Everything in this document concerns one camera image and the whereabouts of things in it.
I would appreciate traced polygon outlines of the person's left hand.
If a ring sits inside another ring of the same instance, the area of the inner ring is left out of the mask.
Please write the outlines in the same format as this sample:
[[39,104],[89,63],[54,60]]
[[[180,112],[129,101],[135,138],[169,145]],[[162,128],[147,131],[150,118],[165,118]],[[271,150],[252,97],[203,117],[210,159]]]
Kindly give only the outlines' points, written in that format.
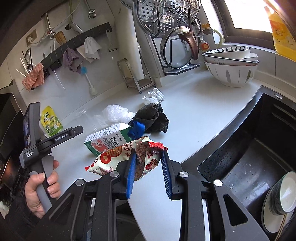
[[58,182],[59,175],[55,171],[59,167],[59,162],[53,160],[53,172],[49,177],[46,177],[45,173],[30,172],[29,180],[25,185],[25,197],[26,204],[29,210],[37,217],[42,218],[46,210],[43,206],[51,204],[50,201],[44,200],[48,195],[52,199],[57,199],[61,195],[60,184]]

